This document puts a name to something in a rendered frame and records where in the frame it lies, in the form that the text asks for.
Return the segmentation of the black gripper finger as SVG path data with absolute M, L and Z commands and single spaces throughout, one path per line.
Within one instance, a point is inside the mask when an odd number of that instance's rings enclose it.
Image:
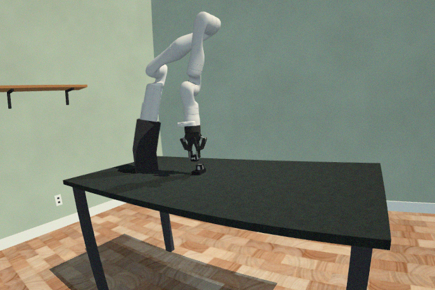
M 187 143 L 186 143 L 186 139 L 185 139 L 185 137 L 181 138 L 180 141 L 181 141 L 181 143 L 182 143 L 184 149 L 185 149 L 185 150 L 188 150 L 189 158 L 191 159 L 191 155 L 192 155 L 192 145 L 193 145 L 193 144 L 191 144 L 191 138 L 190 138 L 190 137 L 187 138 Z
M 207 138 L 206 137 L 202 137 L 201 136 L 201 145 L 200 145 L 200 143 L 198 142 L 196 142 L 196 138 L 195 137 L 193 137 L 193 141 L 194 141 L 194 146 L 196 147 L 196 158 L 197 159 L 199 159 L 200 157 L 201 157 L 201 155 L 200 155 L 200 151 L 202 150 L 202 149 L 204 149 L 204 147 L 205 147 L 205 144 L 206 144 L 206 140 L 207 140 Z

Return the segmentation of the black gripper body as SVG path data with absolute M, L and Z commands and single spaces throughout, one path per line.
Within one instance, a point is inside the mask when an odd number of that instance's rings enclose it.
M 200 125 L 196 125 L 196 126 L 187 126 L 184 127 L 185 130 L 185 139 L 187 141 L 187 138 L 190 137 L 191 138 L 191 144 L 194 144 L 193 141 L 193 137 L 196 138 L 196 142 L 198 143 L 200 141 L 201 138 L 201 127 Z M 192 133 L 193 132 L 193 133 Z

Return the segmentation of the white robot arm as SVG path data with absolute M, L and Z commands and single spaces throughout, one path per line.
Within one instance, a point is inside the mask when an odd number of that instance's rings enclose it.
M 184 122 L 177 123 L 177 127 L 200 125 L 198 103 L 195 102 L 194 96 L 198 95 L 201 88 L 201 73 L 205 62 L 203 41 L 216 34 L 220 26 L 221 22 L 217 17 L 206 12 L 198 13 L 194 20 L 193 32 L 176 39 L 147 65 L 146 75 L 156 80 L 146 86 L 140 119 L 157 122 L 161 94 L 167 76 L 166 64 L 182 59 L 191 51 L 186 72 L 190 82 L 186 81 L 180 85 Z

